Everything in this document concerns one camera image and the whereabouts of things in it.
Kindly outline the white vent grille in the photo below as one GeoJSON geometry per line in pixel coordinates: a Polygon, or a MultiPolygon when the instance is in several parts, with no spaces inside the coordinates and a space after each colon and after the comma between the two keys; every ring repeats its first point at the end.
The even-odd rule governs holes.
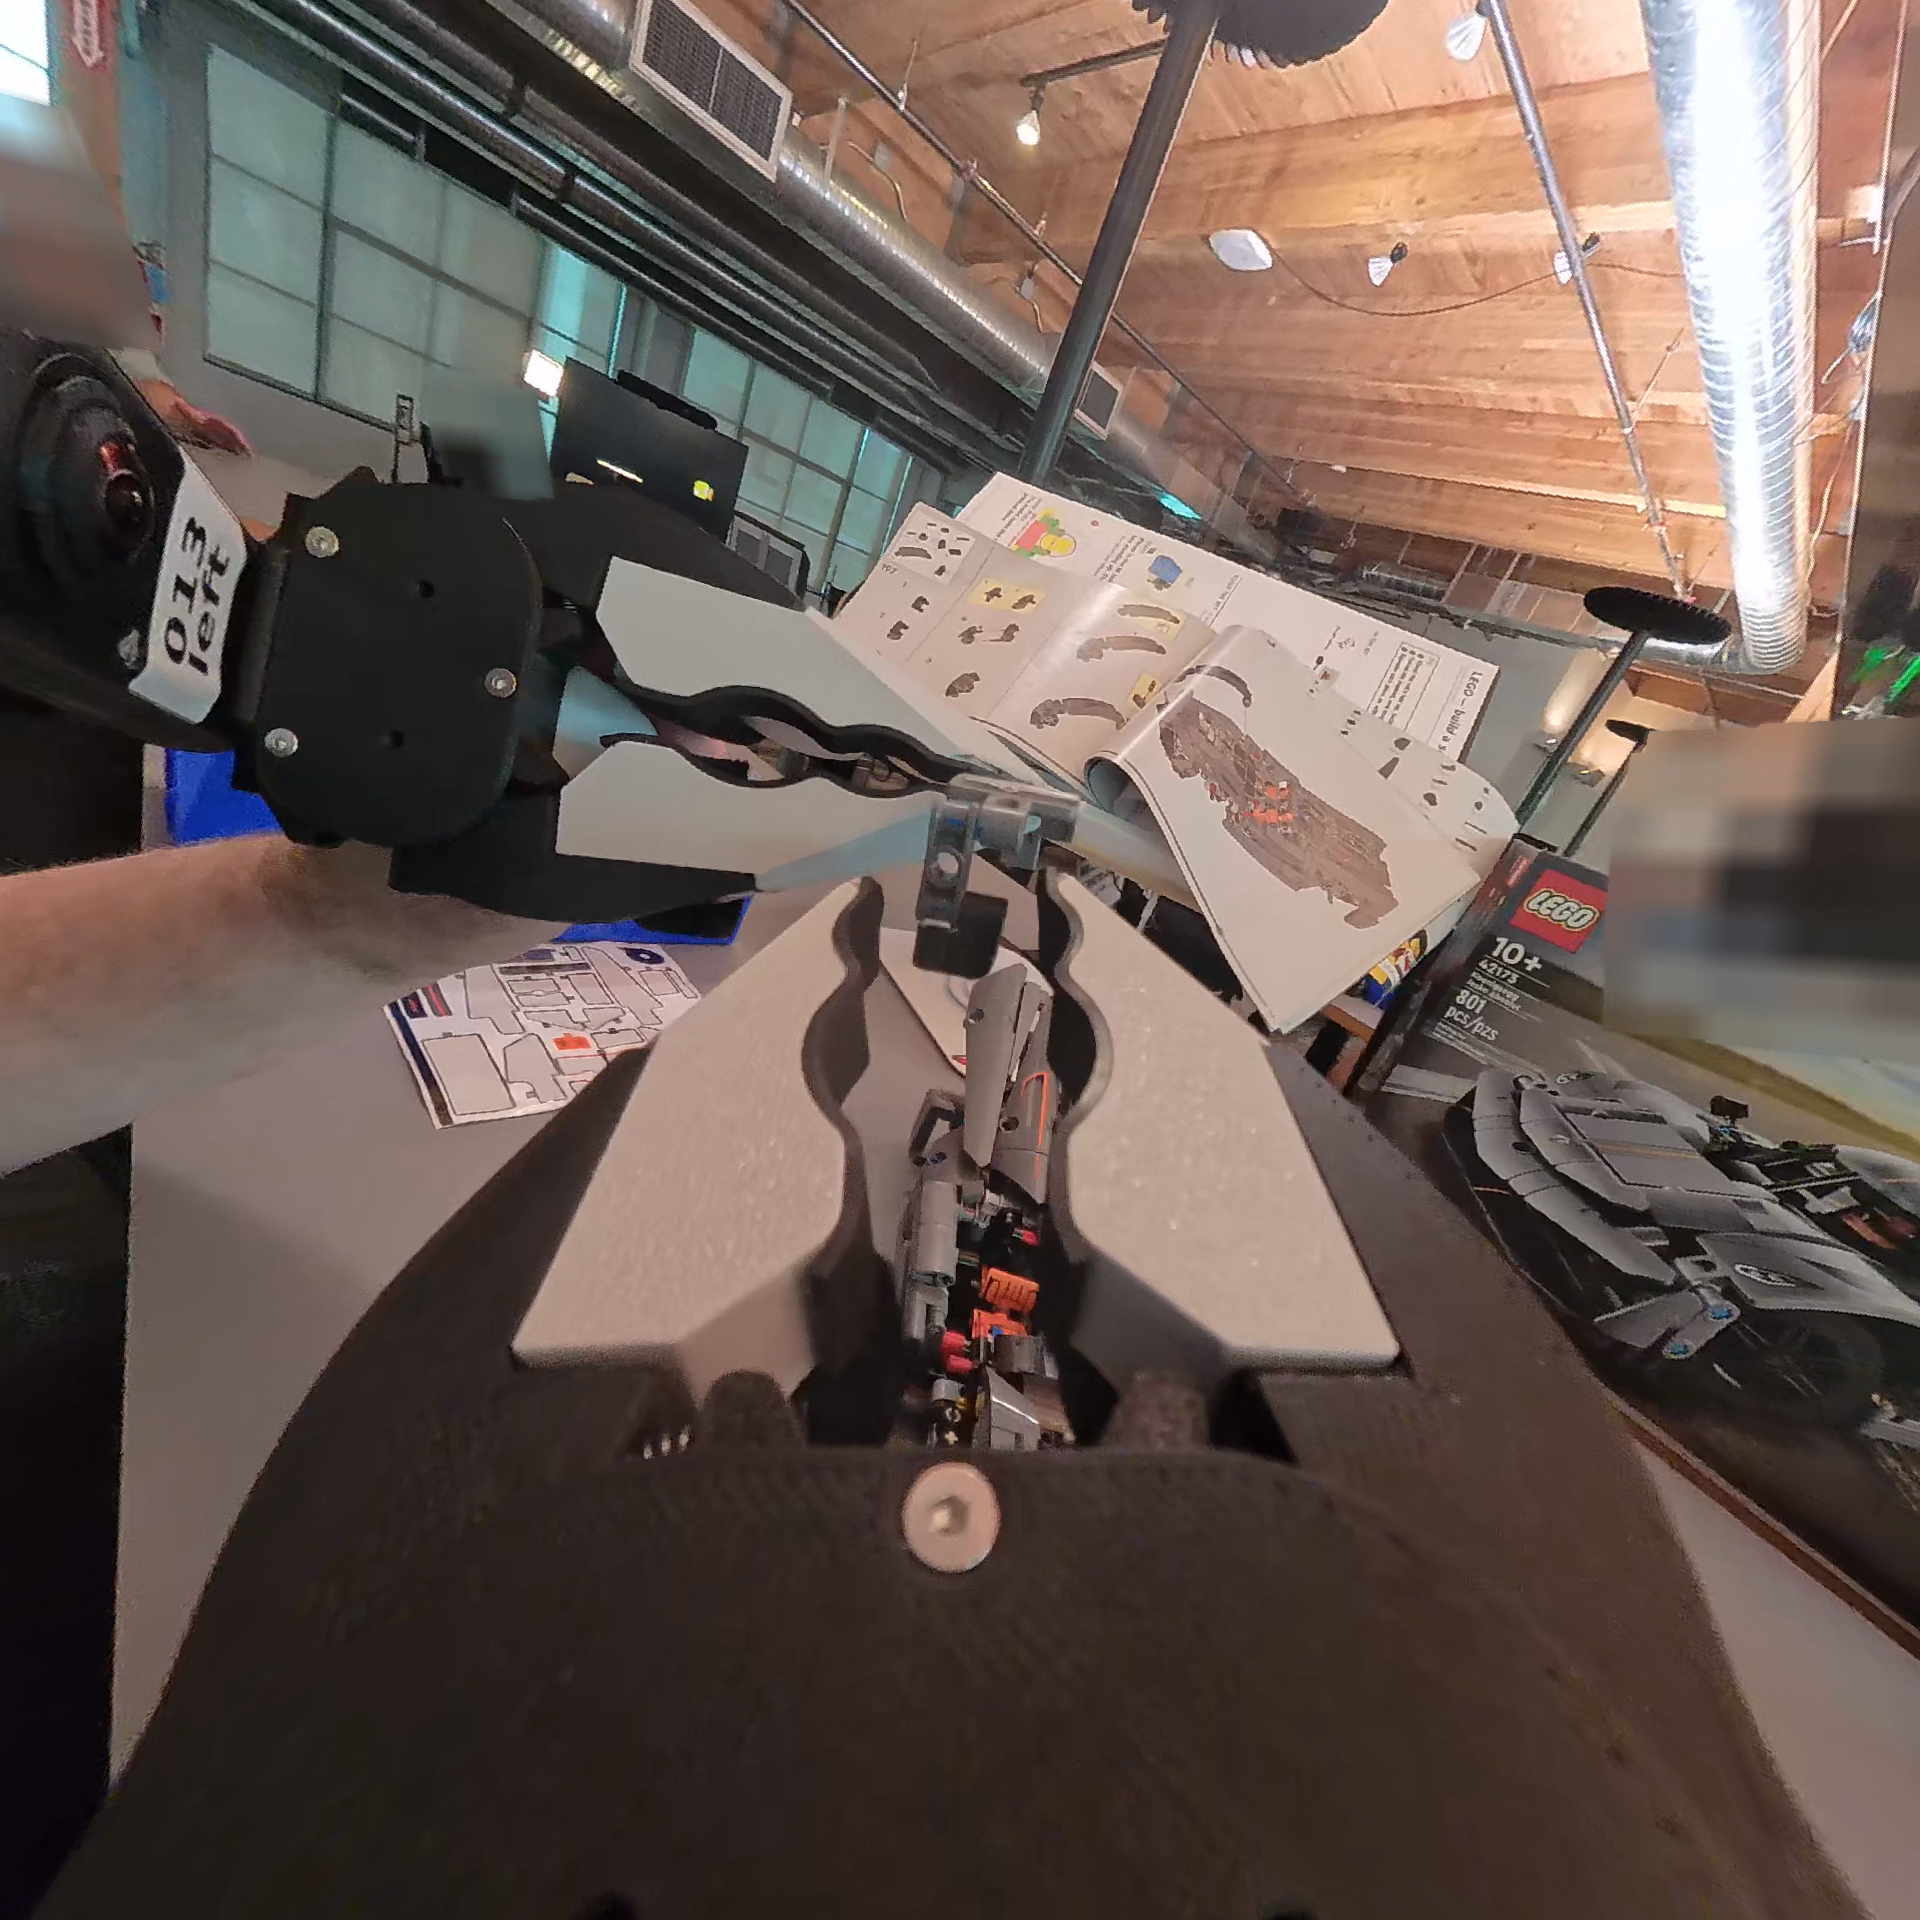
{"type": "Polygon", "coordinates": [[[673,102],[730,158],[779,184],[794,97],[743,53],[697,4],[636,0],[626,71],[673,102]]]}

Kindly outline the black pole with toothed disc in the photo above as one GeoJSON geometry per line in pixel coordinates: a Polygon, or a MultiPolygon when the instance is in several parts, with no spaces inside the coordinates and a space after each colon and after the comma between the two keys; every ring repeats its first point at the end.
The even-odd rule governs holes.
{"type": "Polygon", "coordinates": [[[1064,460],[1065,419],[1083,399],[1083,378],[1113,316],[1121,281],[1134,257],[1145,213],[1159,199],[1204,57],[1219,47],[1250,71],[1303,71],[1351,47],[1384,18],[1384,0],[1134,0],[1134,13],[1145,21],[1162,21],[1169,38],[1139,102],[1139,123],[1121,158],[1078,302],[1065,309],[1065,330],[1050,351],[1036,419],[1021,450],[1023,482],[1050,480],[1064,460]]]}

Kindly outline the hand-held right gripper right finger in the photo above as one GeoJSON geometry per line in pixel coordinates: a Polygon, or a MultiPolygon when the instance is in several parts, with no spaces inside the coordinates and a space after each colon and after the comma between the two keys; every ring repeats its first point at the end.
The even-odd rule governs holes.
{"type": "Polygon", "coordinates": [[[1048,1330],[1078,1441],[1274,1441],[1283,1393],[1405,1387],[1405,1340],[1266,1041],[1088,882],[1039,882],[1048,1330]]]}

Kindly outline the black computer monitor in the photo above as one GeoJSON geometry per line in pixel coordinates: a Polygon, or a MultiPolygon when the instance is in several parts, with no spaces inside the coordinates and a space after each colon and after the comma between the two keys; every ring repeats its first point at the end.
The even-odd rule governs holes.
{"type": "Polygon", "coordinates": [[[728,540],[746,440],[568,356],[549,467],[552,482],[626,482],[728,540]]]}

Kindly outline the grey ceiling ventilation duct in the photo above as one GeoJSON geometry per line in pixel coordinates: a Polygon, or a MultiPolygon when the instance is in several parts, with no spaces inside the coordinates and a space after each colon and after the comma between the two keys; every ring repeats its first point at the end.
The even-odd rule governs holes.
{"type": "Polygon", "coordinates": [[[421,4],[515,130],[568,151],[602,195],[626,195],[730,257],[765,307],[809,316],[849,383],[906,433],[978,464],[1016,464],[1057,336],[1007,287],[953,257],[968,213],[1016,204],[974,180],[913,111],[824,29],[820,4],[697,4],[790,86],[779,184],[730,158],[626,71],[636,4],[421,4]]]}

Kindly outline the toy car set box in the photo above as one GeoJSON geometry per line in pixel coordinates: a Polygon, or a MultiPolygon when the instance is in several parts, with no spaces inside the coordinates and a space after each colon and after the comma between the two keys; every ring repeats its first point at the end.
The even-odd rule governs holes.
{"type": "Polygon", "coordinates": [[[1598,1027],[1602,876],[1517,842],[1351,1092],[1618,1406],[1914,1628],[1914,1144],[1598,1027]]]}

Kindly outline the silver spiral ventilation duct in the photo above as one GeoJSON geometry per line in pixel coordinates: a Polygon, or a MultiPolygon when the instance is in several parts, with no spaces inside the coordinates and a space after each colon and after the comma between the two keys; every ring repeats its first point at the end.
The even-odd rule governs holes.
{"type": "Polygon", "coordinates": [[[1808,641],[1818,4],[1640,0],[1736,637],[1778,679],[1808,641]]]}

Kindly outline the blue plastic bin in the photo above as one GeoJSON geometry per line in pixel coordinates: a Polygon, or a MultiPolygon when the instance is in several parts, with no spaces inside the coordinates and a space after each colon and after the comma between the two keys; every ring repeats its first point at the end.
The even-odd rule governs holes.
{"type": "MultiPolygon", "coordinates": [[[[281,830],[273,809],[230,786],[230,750],[162,750],[162,830],[174,847],[281,830]]],[[[557,941],[730,947],[746,898],[664,909],[650,921],[568,928],[557,941]]]]}

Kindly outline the metal ceiling conduit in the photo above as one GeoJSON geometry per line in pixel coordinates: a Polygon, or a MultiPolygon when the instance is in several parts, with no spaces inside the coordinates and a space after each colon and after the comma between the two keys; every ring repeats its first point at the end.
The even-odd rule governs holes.
{"type": "Polygon", "coordinates": [[[1579,297],[1579,309],[1581,309],[1581,324],[1588,324],[1593,356],[1598,356],[1598,378],[1602,378],[1602,394],[1610,394],[1610,411],[1615,411],[1623,467],[1637,480],[1640,519],[1656,540],[1667,591],[1679,600],[1696,600],[1696,586],[1689,586],[1685,560],[1667,536],[1667,510],[1663,510],[1663,496],[1651,482],[1648,450],[1640,450],[1640,433],[1637,433],[1637,414],[1629,414],[1629,399],[1623,399],[1623,383],[1618,383],[1618,356],[1615,356],[1602,316],[1598,316],[1598,297],[1593,297],[1593,281],[1588,281],[1588,230],[1570,221],[1570,199],[1567,199],[1555,151],[1552,151],[1552,136],[1545,136],[1540,97],[1533,86],[1533,71],[1525,71],[1525,53],[1519,53],[1519,38],[1517,38],[1517,18],[1512,18],[1504,0],[1489,0],[1481,13],[1489,13],[1489,38],[1493,38],[1493,53],[1500,53],[1500,71],[1504,71],[1519,130],[1525,130],[1533,167],[1535,167],[1540,195],[1545,195],[1545,216],[1555,228],[1555,253],[1567,257],[1567,287],[1579,297]]]}

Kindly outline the white sticker sheet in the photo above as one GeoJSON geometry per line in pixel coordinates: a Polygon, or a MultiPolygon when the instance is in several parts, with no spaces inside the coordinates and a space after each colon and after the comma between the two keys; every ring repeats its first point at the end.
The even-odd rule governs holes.
{"type": "Polygon", "coordinates": [[[437,1129],[552,1118],[697,1006],[650,941],[549,941],[397,995],[385,1015],[437,1129]]]}

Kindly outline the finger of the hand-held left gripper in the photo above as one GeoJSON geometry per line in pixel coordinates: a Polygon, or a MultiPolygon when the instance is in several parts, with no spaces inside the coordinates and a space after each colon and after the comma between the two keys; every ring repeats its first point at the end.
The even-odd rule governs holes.
{"type": "Polygon", "coordinates": [[[852,800],[913,800],[958,781],[1039,789],[1039,776],[1008,757],[996,734],[953,714],[802,610],[615,560],[596,628],[647,714],[696,739],[723,739],[723,728],[769,734],[802,763],[779,781],[790,789],[852,800]]]}
{"type": "Polygon", "coordinates": [[[933,805],[953,781],[1048,789],[1065,805],[1083,800],[1078,786],[1039,776],[996,739],[968,739],[958,750],[933,750],[927,763],[933,781],[910,776],[897,797],[855,797],[831,776],[730,781],[734,763],[710,776],[650,734],[557,734],[557,855],[734,876],[758,893],[779,893],[920,862],[933,805]]]}

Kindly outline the grey toy brick car model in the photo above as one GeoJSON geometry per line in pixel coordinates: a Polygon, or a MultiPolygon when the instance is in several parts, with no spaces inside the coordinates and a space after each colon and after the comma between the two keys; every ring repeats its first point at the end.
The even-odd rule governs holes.
{"type": "Polygon", "coordinates": [[[1071,1452],[1113,1387],[1065,1350],[1065,1251],[1050,1226],[1050,1136],[1065,1092],[1050,1069],[1050,982],[1029,959],[944,982],[958,1087],[910,1126],[894,1235],[894,1423],[906,1452],[1071,1452]]]}

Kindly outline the person's left forearm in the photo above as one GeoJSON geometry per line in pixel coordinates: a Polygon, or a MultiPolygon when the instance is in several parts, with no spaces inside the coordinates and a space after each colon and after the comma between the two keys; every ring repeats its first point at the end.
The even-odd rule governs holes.
{"type": "Polygon", "coordinates": [[[3,876],[0,1164],[109,1136],[568,928],[397,893],[388,855],[283,837],[3,876]]]}

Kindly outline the small toy brick beam subassembly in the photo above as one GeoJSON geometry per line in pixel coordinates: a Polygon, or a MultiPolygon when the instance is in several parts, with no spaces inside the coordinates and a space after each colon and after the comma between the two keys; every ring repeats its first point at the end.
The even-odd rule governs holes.
{"type": "Polygon", "coordinates": [[[1007,781],[953,781],[927,809],[913,921],[958,928],[974,856],[1029,878],[1048,847],[1071,847],[1088,800],[1007,781]]]}

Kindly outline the building instruction booklet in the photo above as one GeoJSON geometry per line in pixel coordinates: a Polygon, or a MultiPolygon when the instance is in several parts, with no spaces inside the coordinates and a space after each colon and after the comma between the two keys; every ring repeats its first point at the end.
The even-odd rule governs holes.
{"type": "Polygon", "coordinates": [[[1446,934],[1517,837],[1462,763],[1489,661],[1008,474],[913,507],[831,628],[1159,825],[1266,1031],[1446,934]]]}

